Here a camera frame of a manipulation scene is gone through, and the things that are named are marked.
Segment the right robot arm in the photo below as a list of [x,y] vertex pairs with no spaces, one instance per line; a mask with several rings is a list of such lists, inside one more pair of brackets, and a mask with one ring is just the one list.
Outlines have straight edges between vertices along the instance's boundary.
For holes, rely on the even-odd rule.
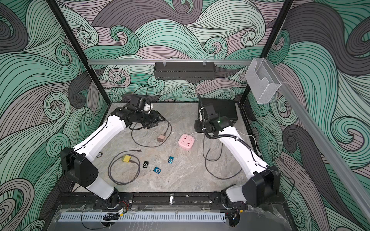
[[257,207],[277,195],[281,177],[277,167],[262,160],[241,138],[231,120],[220,117],[213,105],[204,105],[200,94],[198,100],[202,133],[210,140],[219,140],[228,148],[247,178],[244,185],[233,185],[225,190],[227,202],[243,202]]

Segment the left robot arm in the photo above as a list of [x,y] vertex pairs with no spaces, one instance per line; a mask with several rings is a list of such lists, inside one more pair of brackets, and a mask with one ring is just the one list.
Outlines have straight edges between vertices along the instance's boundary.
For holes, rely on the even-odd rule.
[[165,118],[144,97],[133,95],[129,103],[111,112],[107,120],[88,138],[73,148],[60,152],[62,173],[79,186],[97,195],[108,209],[119,204],[119,193],[108,184],[93,165],[100,151],[121,131],[140,124],[150,129],[164,122]]

